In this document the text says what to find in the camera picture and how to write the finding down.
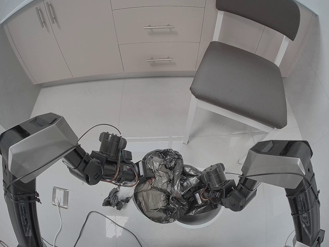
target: gray cushion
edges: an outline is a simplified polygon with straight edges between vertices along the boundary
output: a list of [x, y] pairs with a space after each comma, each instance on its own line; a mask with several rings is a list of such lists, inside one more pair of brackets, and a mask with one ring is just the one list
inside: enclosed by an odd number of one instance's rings
[[202, 101], [267, 126], [287, 125], [287, 105], [280, 69], [243, 49], [212, 41], [190, 88]]
[[270, 27], [291, 40], [299, 28], [300, 12], [294, 0], [216, 0], [216, 8]]

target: crumpled plastic bag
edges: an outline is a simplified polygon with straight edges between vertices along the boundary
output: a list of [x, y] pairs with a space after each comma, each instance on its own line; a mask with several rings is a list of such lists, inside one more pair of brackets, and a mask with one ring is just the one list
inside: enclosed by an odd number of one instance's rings
[[124, 203], [128, 203], [130, 201], [131, 196], [125, 197], [124, 199], [119, 198], [120, 187], [115, 187], [109, 192], [109, 196], [104, 199], [102, 206], [110, 206], [116, 207], [117, 210], [121, 210], [123, 208]]
[[198, 205], [194, 192], [202, 188], [201, 171], [183, 164], [179, 152], [154, 150], [143, 160], [154, 178], [139, 182], [134, 191], [137, 208], [150, 220], [171, 223], [183, 215], [204, 213], [217, 208], [210, 201]]

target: robotic arm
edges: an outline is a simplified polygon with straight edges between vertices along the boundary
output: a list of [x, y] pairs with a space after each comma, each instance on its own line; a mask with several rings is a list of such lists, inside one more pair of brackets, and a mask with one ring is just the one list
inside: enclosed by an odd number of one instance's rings
[[[62, 158], [72, 175], [95, 185], [101, 180], [128, 183], [153, 177], [145, 162], [134, 164], [127, 141], [121, 136], [101, 133], [99, 151], [86, 153], [65, 119], [43, 114], [12, 127], [0, 135], [5, 200], [18, 247], [46, 247], [41, 238], [36, 202], [35, 178]], [[236, 186], [227, 180], [224, 165], [206, 168], [201, 175], [205, 188], [197, 193], [233, 211], [241, 211], [256, 196], [260, 182], [286, 189], [294, 221], [295, 247], [320, 247], [319, 200], [306, 141], [258, 142], [247, 155], [243, 175]]]

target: white power cord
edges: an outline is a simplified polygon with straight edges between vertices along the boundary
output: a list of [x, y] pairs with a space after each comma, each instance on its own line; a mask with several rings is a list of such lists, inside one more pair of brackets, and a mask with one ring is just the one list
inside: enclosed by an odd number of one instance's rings
[[[60, 216], [60, 198], [55, 199], [55, 204], [57, 206], [58, 214]], [[57, 239], [58, 234], [60, 233], [60, 230], [62, 229], [62, 225], [63, 225], [62, 217], [60, 216], [60, 229], [58, 230], [58, 232], [55, 235], [53, 247], [55, 247], [56, 239]]]

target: tile floor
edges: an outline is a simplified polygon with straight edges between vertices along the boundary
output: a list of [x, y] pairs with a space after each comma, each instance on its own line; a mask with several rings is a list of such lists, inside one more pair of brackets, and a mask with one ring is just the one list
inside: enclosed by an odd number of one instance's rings
[[[183, 155], [184, 163], [208, 167], [222, 162], [226, 171], [240, 173], [238, 159], [261, 138], [263, 132], [245, 124], [197, 108], [188, 145], [182, 144], [191, 93], [190, 77], [132, 78], [83, 82], [43, 88], [32, 116], [54, 112], [68, 121], [80, 136], [91, 126], [109, 123], [127, 138], [127, 150], [139, 161], [154, 149], [173, 148]], [[98, 150], [102, 131], [99, 126], [82, 140], [90, 152]], [[301, 139], [298, 125], [288, 104], [288, 125], [277, 139]], [[59, 161], [43, 172], [37, 189], [43, 202], [38, 205], [42, 236], [52, 242], [59, 221], [52, 206], [52, 186], [70, 189], [69, 208], [62, 210], [63, 229], [56, 245], [73, 246], [87, 213], [97, 210], [113, 217], [127, 217], [124, 226], [147, 246], [283, 246], [293, 230], [290, 210], [282, 188], [262, 184], [256, 198], [242, 211], [224, 210], [216, 222], [206, 228], [187, 229], [177, 224], [157, 224], [144, 217], [133, 202], [121, 211], [102, 207], [113, 185], [88, 186], [69, 174]], [[138, 246], [128, 232], [116, 231], [107, 237], [106, 221], [92, 214], [77, 246]]]

